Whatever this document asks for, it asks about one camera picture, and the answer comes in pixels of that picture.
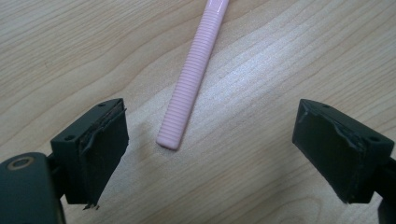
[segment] ribbed handle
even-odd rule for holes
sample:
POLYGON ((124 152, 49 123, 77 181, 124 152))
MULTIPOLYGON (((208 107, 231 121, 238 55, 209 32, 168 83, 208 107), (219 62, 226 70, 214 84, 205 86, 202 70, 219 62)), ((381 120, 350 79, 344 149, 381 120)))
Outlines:
POLYGON ((176 150, 180 145, 227 5, 228 0, 209 0, 206 4, 157 136, 162 147, 176 150))

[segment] pink plastic handle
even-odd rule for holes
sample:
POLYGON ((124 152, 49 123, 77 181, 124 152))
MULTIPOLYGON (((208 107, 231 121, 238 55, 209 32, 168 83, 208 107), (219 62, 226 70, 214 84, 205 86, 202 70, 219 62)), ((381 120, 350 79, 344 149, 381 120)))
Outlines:
POLYGON ((228 0, 207 1, 157 136, 162 147, 177 150, 180 146, 227 6, 228 0))

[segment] wooden table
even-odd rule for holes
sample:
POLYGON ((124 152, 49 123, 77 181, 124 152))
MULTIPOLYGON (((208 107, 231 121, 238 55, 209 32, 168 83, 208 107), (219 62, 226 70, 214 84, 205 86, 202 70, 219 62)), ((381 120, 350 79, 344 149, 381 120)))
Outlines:
POLYGON ((155 137, 204 0, 0 1, 0 159, 122 97, 130 145, 68 223, 376 223, 292 144, 299 100, 396 140, 396 2, 231 0, 178 152, 155 137))

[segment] black mechanical part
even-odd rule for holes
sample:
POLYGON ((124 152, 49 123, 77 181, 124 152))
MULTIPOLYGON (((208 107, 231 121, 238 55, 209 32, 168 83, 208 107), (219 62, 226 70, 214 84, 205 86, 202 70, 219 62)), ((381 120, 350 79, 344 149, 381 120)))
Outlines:
POLYGON ((47 158, 25 153, 0 164, 0 223, 65 223, 47 158))
POLYGON ((376 191, 384 204, 396 204, 394 143, 382 134, 328 105, 301 100, 292 142, 344 203, 369 203, 376 191))
POLYGON ((124 104, 115 99, 95 106, 50 141, 55 163, 67 173, 68 203, 97 205, 128 140, 124 104))
POLYGON ((396 205, 389 203, 387 200, 382 200, 378 207, 378 219, 381 224, 395 224, 396 205))
POLYGON ((0 223, 65 223, 60 198, 97 205, 128 146, 122 99, 93 107, 51 140, 53 153, 0 164, 0 223))

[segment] screw hole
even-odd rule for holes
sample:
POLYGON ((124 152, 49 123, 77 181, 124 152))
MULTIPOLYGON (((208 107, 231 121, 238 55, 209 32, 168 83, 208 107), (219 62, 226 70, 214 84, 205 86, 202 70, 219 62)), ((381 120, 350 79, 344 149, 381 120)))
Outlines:
POLYGON ((67 136, 64 140, 65 140, 65 141, 70 141, 70 140, 73 140, 74 138, 75 138, 74 135, 69 135, 69 136, 67 136))
POLYGON ((32 164, 34 160, 35 160, 35 158, 33 158, 33 157, 18 158, 15 161, 12 161, 7 166, 7 168, 8 168, 8 170, 11 170, 11 171, 20 170, 20 169, 23 169, 23 168, 29 166, 30 164, 32 164))
POLYGON ((377 137, 370 137, 370 140, 372 140, 373 142, 379 142, 379 138, 377 137))

